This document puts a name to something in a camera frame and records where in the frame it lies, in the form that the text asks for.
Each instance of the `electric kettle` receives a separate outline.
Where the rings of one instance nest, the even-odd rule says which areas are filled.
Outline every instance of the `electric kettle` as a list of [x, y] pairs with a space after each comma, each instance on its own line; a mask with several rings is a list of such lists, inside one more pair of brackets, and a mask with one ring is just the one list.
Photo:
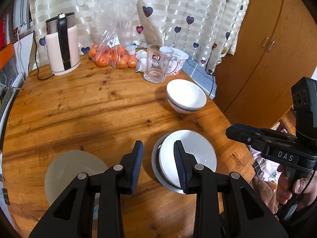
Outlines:
[[80, 65], [75, 13], [61, 13], [46, 21], [45, 42], [54, 75], [63, 75]]

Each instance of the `bowl with blue stripe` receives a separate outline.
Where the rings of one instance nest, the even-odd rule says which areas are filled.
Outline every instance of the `bowl with blue stripe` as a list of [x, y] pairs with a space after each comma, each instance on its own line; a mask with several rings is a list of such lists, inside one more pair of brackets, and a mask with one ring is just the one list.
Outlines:
[[178, 113], [194, 113], [207, 102], [205, 92], [196, 84], [187, 80], [176, 79], [167, 84], [167, 101]]

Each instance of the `wardrobe door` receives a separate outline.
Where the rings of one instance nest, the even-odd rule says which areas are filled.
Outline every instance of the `wardrobe door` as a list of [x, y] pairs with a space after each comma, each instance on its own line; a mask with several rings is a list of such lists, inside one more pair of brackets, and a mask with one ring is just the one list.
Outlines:
[[224, 113], [260, 62], [281, 11], [283, 0], [250, 0], [235, 55], [227, 54], [216, 67], [215, 103]]
[[317, 65], [317, 25], [301, 0], [284, 0], [260, 64], [226, 111], [228, 120], [272, 127], [291, 107], [291, 87]]

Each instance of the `beige plate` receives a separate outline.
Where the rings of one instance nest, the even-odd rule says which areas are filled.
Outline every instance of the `beige plate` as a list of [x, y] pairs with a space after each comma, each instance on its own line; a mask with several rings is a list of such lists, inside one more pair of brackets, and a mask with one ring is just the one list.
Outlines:
[[108, 168], [98, 157], [81, 150], [60, 154], [49, 165], [45, 175], [45, 194], [50, 205], [67, 185], [81, 172], [89, 176], [103, 173]]

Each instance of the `metal door handle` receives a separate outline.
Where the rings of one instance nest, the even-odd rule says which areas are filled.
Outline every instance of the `metal door handle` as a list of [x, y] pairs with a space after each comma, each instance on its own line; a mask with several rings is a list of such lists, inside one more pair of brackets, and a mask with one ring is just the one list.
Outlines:
[[261, 44], [261, 47], [264, 48], [266, 45], [266, 42], [268, 41], [269, 37], [265, 38]]
[[272, 42], [270, 43], [270, 46], [269, 46], [268, 49], [267, 49], [268, 52], [271, 52], [271, 49], [272, 49], [274, 43], [275, 43], [275, 41], [272, 41]]

